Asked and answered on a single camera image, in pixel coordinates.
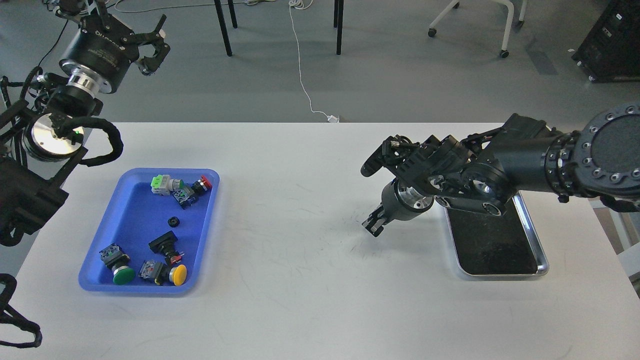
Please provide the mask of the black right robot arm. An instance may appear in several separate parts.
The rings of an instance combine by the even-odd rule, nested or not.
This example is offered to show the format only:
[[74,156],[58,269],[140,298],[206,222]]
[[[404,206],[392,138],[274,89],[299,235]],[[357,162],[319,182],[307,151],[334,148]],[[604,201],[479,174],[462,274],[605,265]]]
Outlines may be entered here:
[[620,214],[638,212],[639,132],[639,103],[631,102],[572,132],[514,113],[462,140],[387,137],[360,171],[370,177],[386,168],[394,178],[362,225],[376,237],[384,225],[414,219],[434,203],[500,217],[518,191],[554,193],[560,203],[599,198]]

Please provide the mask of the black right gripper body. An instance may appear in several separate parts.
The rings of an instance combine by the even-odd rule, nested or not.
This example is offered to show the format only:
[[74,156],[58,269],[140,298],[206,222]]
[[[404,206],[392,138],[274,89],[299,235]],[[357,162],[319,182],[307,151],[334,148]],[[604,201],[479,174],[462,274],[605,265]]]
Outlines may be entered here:
[[433,196],[425,196],[414,187],[400,180],[393,180],[382,189],[382,218],[386,223],[410,221],[427,212],[434,202]]

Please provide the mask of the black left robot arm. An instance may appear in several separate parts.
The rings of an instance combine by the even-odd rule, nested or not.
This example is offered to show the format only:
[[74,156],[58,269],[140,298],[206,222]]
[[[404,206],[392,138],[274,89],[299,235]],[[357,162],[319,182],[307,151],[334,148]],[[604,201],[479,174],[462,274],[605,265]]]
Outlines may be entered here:
[[77,26],[59,60],[61,74],[37,64],[25,80],[1,77],[1,246],[34,239],[69,194],[77,166],[97,167],[123,152],[121,133],[102,118],[102,94],[114,94],[132,66],[153,75],[170,52],[163,25],[135,32],[119,18],[120,2],[44,0],[57,18]]

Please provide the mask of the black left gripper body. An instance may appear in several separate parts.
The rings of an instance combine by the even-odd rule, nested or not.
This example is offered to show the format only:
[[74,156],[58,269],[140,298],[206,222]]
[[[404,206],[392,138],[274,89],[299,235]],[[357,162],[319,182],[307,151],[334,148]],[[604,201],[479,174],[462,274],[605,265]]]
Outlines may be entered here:
[[61,69],[71,75],[73,69],[87,68],[97,73],[102,81],[100,92],[116,92],[125,78],[131,64],[139,59],[140,51],[134,45],[122,43],[121,39],[130,34],[102,29],[81,29],[59,60]]

